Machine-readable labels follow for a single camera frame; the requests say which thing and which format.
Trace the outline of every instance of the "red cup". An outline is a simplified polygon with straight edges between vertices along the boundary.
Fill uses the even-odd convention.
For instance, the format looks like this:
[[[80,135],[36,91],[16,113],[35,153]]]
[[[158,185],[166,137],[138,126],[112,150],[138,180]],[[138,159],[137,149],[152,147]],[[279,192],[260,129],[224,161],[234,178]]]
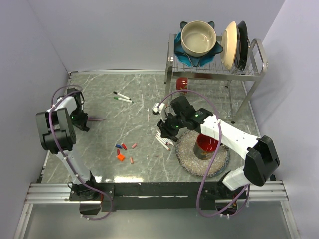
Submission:
[[[211,159],[218,145],[218,141],[200,134],[194,145],[194,154],[202,160]]]
[[[177,90],[184,90],[184,89],[187,89],[188,87],[188,78],[187,77],[179,77],[177,80],[176,80],[176,89]]]

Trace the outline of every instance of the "floor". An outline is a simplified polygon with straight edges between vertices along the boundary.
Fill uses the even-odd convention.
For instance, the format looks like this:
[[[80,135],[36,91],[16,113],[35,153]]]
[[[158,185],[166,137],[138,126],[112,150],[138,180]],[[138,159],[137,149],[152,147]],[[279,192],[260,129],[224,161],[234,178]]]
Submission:
[[[175,149],[165,150],[155,139],[159,117],[152,115],[152,106],[164,97],[163,74],[72,74],[70,84],[83,87],[84,110],[91,117],[104,118],[103,122],[89,122],[89,132],[76,128],[77,143],[85,165],[92,171],[97,182],[197,182],[179,164]],[[176,86],[172,82],[171,91]],[[230,116],[230,100],[224,82],[190,80],[189,89],[208,96],[216,104],[221,117]],[[231,82],[232,106],[238,109],[245,97],[240,82]],[[113,91],[129,96],[133,104],[114,100]],[[212,110],[204,99],[188,93],[188,100],[195,109]],[[234,124],[238,129],[257,135],[252,113],[245,107],[240,119]],[[124,143],[128,150],[121,150],[126,157],[123,162],[116,158],[115,144]],[[225,172],[242,166],[244,161],[230,151],[230,162]],[[219,176],[208,179],[217,181]],[[42,183],[66,183],[70,175],[55,155],[49,155]]]

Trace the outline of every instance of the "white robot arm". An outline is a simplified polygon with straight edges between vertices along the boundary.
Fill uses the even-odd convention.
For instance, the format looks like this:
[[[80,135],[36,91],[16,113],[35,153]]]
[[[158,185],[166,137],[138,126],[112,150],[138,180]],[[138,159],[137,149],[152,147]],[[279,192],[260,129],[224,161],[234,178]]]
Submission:
[[[75,89],[68,89],[68,92],[75,91]],[[73,165],[76,172],[82,178],[84,182],[91,179],[90,170],[84,165],[81,156],[77,153],[74,146],[76,143],[76,136],[73,125],[83,131],[88,131],[89,128],[86,126],[88,115],[83,112],[83,101],[81,99],[81,93],[75,93],[72,96],[68,96],[65,99],[58,98],[60,102],[59,106],[52,113],[53,125],[59,125],[59,128],[55,130],[55,134],[61,144],[63,152],[68,155],[68,160]],[[74,184],[80,185],[81,182],[74,175],[70,165],[63,157],[62,153],[57,148],[51,131],[49,129],[48,114],[50,109],[45,112],[36,114],[36,122],[39,131],[41,145],[45,150],[50,150],[51,153],[63,162],[68,172],[72,177]]]
[[[234,150],[245,160],[244,166],[228,172],[222,178],[222,183],[229,190],[233,191],[250,183],[263,186],[280,165],[276,149],[269,137],[259,138],[242,132],[217,119],[212,112],[206,109],[200,108],[196,111],[185,96],[177,97],[171,101],[170,105],[176,113],[175,116],[170,113],[165,114],[165,104],[156,103],[153,106],[153,114],[161,115],[157,126],[161,130],[162,138],[177,141],[176,135],[179,129],[186,127],[218,140],[218,124],[220,124],[221,143]]]

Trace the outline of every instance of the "white plate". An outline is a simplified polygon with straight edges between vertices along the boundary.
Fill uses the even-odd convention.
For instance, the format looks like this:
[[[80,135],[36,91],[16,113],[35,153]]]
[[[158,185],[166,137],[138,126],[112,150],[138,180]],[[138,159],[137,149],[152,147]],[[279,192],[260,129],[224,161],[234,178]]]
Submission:
[[[230,70],[234,64],[237,48],[237,25],[234,21],[224,31],[221,45],[224,48],[221,53],[221,62]]]

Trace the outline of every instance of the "round glitter mat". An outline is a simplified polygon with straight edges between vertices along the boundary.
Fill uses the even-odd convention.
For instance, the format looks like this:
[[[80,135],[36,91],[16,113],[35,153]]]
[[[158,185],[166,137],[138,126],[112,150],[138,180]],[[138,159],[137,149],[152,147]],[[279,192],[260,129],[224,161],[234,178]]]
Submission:
[[[176,156],[181,166],[194,176],[203,177],[210,160],[201,160],[193,152],[194,144],[199,133],[195,131],[186,131],[181,135],[176,144]],[[219,148],[215,161],[213,162],[208,176],[215,177],[225,170],[229,163],[229,149],[225,145]]]

